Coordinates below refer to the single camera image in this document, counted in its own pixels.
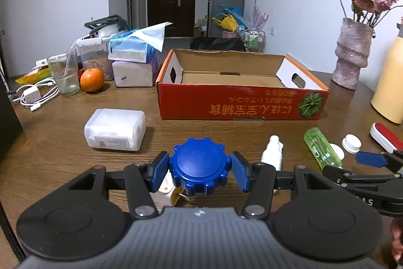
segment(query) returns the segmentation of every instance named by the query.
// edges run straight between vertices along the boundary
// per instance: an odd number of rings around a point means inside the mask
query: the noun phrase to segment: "cardboard box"
[[[316,120],[329,89],[289,56],[169,52],[157,78],[162,119]]]

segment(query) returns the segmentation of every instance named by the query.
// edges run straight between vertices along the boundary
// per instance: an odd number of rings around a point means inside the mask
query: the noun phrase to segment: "black cable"
[[[3,233],[5,237],[7,238],[7,241],[9,242],[9,245],[11,249],[14,252],[14,255],[18,259],[19,262],[24,261],[24,259],[27,257],[24,253],[24,251],[21,248],[20,243],[17,240],[17,237],[15,236],[13,229],[11,228],[10,222],[7,219],[6,213],[4,212],[3,206],[0,201],[0,226],[3,230]]]

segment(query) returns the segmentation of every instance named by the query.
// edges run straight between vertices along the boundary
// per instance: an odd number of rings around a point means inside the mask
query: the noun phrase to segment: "white charging cable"
[[[32,88],[37,90],[38,87],[40,86],[54,86],[53,88],[51,88],[51,90],[49,90],[45,95],[41,96],[41,94],[38,92],[36,92],[36,94],[38,96],[33,96],[30,97],[30,100],[27,101],[26,100],[26,91],[28,89],[25,89],[21,95],[21,97],[16,98],[15,100],[13,100],[13,102],[20,102],[21,105],[23,106],[30,106],[31,111],[35,111],[38,108],[40,108],[43,104],[45,104],[46,102],[48,102],[49,100],[55,98],[57,95],[59,95],[59,88],[56,85],[56,81],[53,78],[46,78],[44,80],[41,80],[39,82],[37,82],[36,84],[25,84],[21,87],[19,87],[17,89],[16,92],[19,92],[20,90],[22,90],[23,88]]]

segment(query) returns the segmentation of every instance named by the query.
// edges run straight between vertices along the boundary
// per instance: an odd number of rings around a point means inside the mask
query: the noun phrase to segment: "box handle hole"
[[[169,74],[169,76],[171,77],[172,83],[175,83],[175,81],[176,81],[176,72],[175,72],[174,68],[171,69],[171,73]]]
[[[241,74],[239,72],[220,72],[220,75],[222,75],[222,76],[240,76]]]
[[[297,75],[296,73],[293,74],[293,77],[291,78],[292,82],[295,83],[298,88],[305,88],[305,81],[303,80],[303,78],[301,78],[299,75]]]

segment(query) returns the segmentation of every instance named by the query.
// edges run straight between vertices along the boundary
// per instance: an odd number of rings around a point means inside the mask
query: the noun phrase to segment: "paper sticker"
[[[96,138],[99,148],[110,148],[113,150],[128,150],[130,144],[127,138]]]

